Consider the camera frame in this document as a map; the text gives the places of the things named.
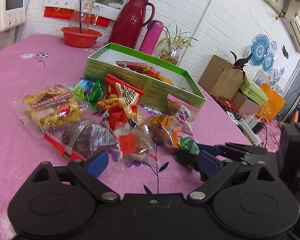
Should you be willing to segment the pink pastry pack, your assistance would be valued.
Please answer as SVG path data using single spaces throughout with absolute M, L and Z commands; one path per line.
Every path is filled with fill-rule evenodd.
M 182 100 L 168 94 L 167 96 L 169 115 L 174 116 L 178 121 L 193 123 L 199 109 L 190 106 Z

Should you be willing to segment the red label pastry pack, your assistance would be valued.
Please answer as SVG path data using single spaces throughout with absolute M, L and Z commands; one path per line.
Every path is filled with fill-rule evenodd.
M 120 124 L 113 135 L 117 140 L 119 150 L 117 160 L 120 170 L 123 171 L 137 163 L 156 168 L 158 158 L 148 128 L 143 125 L 139 128 Z

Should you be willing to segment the green pea snack bag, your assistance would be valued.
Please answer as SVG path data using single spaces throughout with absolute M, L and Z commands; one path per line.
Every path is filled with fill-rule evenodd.
M 192 137 L 178 137 L 178 146 L 174 149 L 174 156 L 180 165 L 198 170 L 199 153 L 200 149 Z

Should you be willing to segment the green candy pouch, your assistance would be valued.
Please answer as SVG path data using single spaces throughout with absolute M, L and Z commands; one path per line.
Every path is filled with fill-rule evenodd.
M 97 80 L 87 93 L 85 100 L 87 101 L 89 108 L 96 113 L 99 110 L 97 103 L 104 100 L 105 97 L 106 96 L 101 88 L 101 83 L 99 80 Z

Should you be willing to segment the orange label pastry pack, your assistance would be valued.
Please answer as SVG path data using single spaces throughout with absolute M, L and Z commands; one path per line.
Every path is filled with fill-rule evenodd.
M 138 126 L 140 132 L 162 148 L 177 148 L 178 133 L 182 128 L 174 117 L 163 114 L 152 114 Z

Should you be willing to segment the pink thermos bottle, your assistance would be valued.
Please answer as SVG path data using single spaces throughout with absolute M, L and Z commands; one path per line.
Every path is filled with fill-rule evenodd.
M 152 20 L 149 22 L 139 51 L 148 55 L 152 55 L 163 29 L 164 24 L 162 22 L 157 20 Z

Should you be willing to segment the red chips bag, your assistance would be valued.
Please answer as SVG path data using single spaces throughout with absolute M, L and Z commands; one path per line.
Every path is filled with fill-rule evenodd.
M 146 63 L 132 62 L 132 61 L 115 61 L 115 63 L 122 68 L 128 68 L 132 71 L 146 74 L 150 76 L 159 76 L 160 72 L 156 71 L 153 67 Z

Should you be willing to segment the brown cake clear pack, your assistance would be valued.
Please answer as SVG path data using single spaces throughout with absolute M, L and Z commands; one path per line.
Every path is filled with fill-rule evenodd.
M 68 160 L 87 160 L 101 150 L 117 146 L 111 132 L 90 119 L 46 132 L 43 138 Z

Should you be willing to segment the dark purple leafy plant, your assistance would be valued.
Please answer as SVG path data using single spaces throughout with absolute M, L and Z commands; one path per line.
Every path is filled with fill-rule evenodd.
M 242 72 L 243 80 L 244 80 L 246 77 L 246 74 L 245 74 L 245 71 L 243 70 L 243 68 L 249 62 L 249 60 L 252 58 L 253 54 L 250 53 L 248 57 L 238 59 L 237 55 L 233 51 L 230 51 L 230 53 L 232 53 L 232 55 L 234 56 L 234 59 L 235 59 L 235 62 L 233 64 L 233 69 L 240 70 Z

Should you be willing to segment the yellow cracker clear pack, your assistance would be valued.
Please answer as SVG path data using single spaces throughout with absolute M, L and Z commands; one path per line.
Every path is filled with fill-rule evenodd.
M 63 86 L 27 95 L 12 107 L 23 125 L 36 135 L 78 122 L 88 109 L 84 100 Z

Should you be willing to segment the yellow snack bag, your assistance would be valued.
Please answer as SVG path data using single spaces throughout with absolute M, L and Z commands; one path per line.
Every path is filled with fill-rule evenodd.
M 162 82 L 168 83 L 169 85 L 174 85 L 173 82 L 169 78 L 163 77 L 161 75 L 157 76 L 157 78 Z

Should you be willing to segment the blue green snack pouch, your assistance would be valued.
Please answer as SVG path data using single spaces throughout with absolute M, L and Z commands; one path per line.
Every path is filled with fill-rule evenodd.
M 76 83 L 71 85 L 68 88 L 68 90 L 70 90 L 78 98 L 85 99 L 85 97 L 93 88 L 93 86 L 94 86 L 93 82 L 84 78 L 80 78 Z

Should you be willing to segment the small brown cardboard box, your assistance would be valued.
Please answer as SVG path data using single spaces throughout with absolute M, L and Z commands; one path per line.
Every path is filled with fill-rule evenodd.
M 244 114 L 247 115 L 255 115 L 259 109 L 261 108 L 260 105 L 251 101 L 241 92 L 237 92 L 232 99 L 232 103 Z

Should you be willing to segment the red plastic basin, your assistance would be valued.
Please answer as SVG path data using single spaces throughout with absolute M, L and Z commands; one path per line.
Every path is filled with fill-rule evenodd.
M 64 43 L 76 48 L 89 48 L 94 45 L 96 40 L 102 36 L 102 33 L 93 29 L 83 29 L 79 31 L 79 27 L 63 27 Z

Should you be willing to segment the red nut snack bag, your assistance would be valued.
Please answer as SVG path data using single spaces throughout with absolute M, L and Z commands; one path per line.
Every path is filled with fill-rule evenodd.
M 128 118 L 138 122 L 137 105 L 144 92 L 121 79 L 106 75 L 106 99 L 100 100 L 96 105 L 106 111 L 110 107 L 118 105 L 123 109 Z

